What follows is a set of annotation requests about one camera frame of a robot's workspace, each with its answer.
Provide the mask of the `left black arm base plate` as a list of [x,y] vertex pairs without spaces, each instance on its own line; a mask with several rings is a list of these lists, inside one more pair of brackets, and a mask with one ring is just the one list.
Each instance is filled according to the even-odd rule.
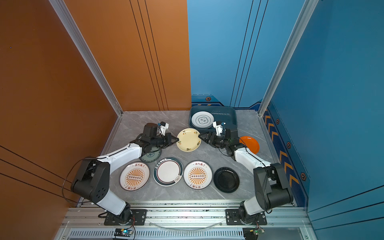
[[121,220],[112,213],[107,213],[104,225],[105,226],[143,226],[147,218],[147,210],[131,209],[130,217],[127,220]]

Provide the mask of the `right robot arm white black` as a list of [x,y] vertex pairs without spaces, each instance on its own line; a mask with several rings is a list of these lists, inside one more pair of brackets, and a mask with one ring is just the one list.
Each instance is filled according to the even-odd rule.
[[207,132],[199,138],[213,148],[225,149],[228,157],[253,174],[255,195],[239,206],[240,218],[245,224],[256,222],[262,212],[293,203],[294,194],[281,164],[270,163],[252,153],[238,136]]

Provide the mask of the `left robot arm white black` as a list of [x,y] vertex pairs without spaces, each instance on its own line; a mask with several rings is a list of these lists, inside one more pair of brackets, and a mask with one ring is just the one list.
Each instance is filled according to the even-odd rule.
[[97,158],[87,157],[71,185],[71,191],[91,201],[113,215],[120,224],[126,224],[132,217],[131,206],[110,190],[110,175],[121,166],[139,159],[153,148],[165,149],[179,141],[167,132],[169,125],[148,123],[143,133],[127,146]]

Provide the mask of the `cream yellow floral plate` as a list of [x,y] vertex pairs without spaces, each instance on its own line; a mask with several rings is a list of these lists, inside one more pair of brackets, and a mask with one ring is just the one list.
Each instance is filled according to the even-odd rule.
[[202,140],[199,138],[200,132],[196,129],[187,128],[179,132],[177,138],[177,147],[183,152],[192,152],[196,150]]

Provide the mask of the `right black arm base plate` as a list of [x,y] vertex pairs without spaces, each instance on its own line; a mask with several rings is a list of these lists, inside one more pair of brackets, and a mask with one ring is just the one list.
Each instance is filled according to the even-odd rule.
[[243,221],[241,218],[239,209],[226,209],[225,213],[226,213],[226,223],[229,226],[235,226],[235,225],[266,226],[268,224],[267,218],[265,216],[265,212],[261,212],[251,217],[252,222],[248,220]]

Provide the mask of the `white plate black emblem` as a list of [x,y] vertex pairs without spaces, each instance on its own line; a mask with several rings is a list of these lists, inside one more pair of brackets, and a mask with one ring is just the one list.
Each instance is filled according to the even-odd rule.
[[205,111],[200,111],[193,114],[191,123],[195,128],[208,129],[213,125],[214,116]]

